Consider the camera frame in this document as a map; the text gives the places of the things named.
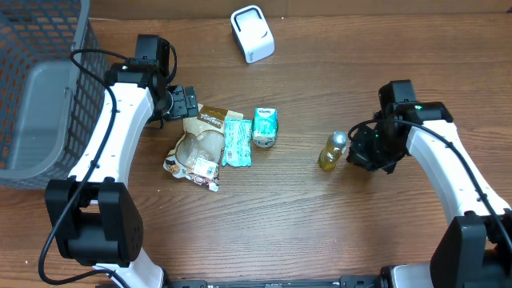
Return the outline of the yellow liquid bottle grey cap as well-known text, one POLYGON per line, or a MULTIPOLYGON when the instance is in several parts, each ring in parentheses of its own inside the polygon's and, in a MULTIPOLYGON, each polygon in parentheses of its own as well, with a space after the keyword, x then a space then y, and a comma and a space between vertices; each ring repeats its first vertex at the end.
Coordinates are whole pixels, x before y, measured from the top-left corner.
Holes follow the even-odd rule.
POLYGON ((318 165, 324 171, 332 171, 345 153, 348 135, 344 131, 335 131, 327 139, 326 145, 318 156, 318 165))

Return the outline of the brown printed snack pouch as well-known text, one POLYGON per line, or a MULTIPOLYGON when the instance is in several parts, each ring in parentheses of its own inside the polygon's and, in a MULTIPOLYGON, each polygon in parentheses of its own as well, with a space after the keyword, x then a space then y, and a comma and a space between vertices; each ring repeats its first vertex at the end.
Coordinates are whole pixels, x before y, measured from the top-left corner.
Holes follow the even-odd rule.
POLYGON ((219 161, 225 147, 228 118, 243 114, 198 105, 198 115, 183 120, 184 135, 166 156, 163 168, 175 178, 185 178, 213 192, 219 189, 219 161))

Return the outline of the mint green snack packet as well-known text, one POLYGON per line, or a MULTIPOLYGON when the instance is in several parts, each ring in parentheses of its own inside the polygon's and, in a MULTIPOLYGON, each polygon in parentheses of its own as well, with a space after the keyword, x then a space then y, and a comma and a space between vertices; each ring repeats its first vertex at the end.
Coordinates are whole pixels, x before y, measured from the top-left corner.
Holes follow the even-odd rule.
POLYGON ((224 153, 222 164, 232 167, 247 167, 251 160, 251 125, 246 119, 227 118, 225 120, 224 153))

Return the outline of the green white Knorr container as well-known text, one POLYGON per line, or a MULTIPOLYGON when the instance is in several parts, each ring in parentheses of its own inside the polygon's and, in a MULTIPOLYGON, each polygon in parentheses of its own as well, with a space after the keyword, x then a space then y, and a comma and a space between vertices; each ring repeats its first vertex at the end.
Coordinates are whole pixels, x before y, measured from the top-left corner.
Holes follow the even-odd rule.
POLYGON ((271 120, 254 120, 252 127, 252 140, 256 146, 270 148, 278 136, 278 123, 271 120))

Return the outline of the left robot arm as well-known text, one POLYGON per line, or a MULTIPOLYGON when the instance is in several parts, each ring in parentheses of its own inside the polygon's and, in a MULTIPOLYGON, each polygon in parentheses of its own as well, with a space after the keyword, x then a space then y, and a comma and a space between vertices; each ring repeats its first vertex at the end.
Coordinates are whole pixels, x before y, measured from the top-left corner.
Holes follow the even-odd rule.
POLYGON ((64 285, 104 274, 118 287, 168 287, 166 271, 142 248, 143 221, 128 191, 128 176, 144 126, 198 115, 194 88, 172 83, 175 48, 164 38, 140 34, 132 58, 101 77, 72 63, 96 80, 105 99, 83 155, 65 180, 52 179, 45 204, 52 230, 38 260, 41 280, 64 285))

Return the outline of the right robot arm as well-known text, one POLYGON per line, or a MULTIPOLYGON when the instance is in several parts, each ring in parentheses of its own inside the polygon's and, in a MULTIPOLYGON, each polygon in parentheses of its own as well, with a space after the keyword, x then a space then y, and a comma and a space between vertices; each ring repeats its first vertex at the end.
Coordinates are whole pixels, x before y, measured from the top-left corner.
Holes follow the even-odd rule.
POLYGON ((411 81, 378 91, 380 111, 349 131, 347 161, 394 172, 417 160, 442 204, 448 228, 428 262, 384 266, 365 287, 509 287, 511 206, 488 184, 465 150, 442 102, 420 102, 411 81))

